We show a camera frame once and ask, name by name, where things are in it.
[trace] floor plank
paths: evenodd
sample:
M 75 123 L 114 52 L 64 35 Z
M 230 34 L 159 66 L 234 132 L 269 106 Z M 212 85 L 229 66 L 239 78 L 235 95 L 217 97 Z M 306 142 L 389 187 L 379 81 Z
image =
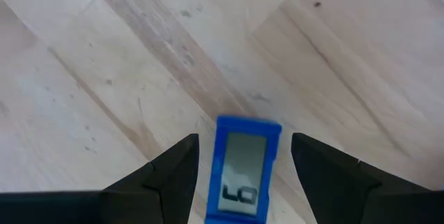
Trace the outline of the floor plank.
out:
M 95 0 L 51 50 L 147 159 L 199 133 L 198 187 L 208 194 L 213 120 L 104 0 Z M 197 193 L 195 207 L 206 203 Z
M 106 1 L 213 119 L 221 112 L 254 115 L 159 0 Z
M 442 187 L 441 0 L 287 0 L 281 9 L 398 143 L 370 163 Z
M 146 162 L 1 0 L 0 35 L 1 191 L 102 189 Z

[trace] blue digital caliper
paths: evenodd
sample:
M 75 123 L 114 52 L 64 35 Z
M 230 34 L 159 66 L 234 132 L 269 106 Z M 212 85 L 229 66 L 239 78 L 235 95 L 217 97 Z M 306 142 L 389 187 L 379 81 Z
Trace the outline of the blue digital caliper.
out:
M 205 224 L 265 223 L 282 126 L 219 116 Z

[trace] wooden floor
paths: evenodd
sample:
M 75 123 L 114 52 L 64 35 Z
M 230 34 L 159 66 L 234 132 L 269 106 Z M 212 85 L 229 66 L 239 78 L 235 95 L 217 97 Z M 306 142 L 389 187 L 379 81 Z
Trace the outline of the wooden floor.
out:
M 0 190 L 101 189 L 218 114 L 284 126 L 269 223 L 315 223 L 303 132 L 444 185 L 444 0 L 0 0 Z

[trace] lcd display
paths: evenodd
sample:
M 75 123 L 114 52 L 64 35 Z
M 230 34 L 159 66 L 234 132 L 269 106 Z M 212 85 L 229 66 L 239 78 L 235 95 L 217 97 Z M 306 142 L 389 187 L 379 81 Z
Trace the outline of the lcd display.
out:
M 218 210 L 256 215 L 266 138 L 229 132 Z

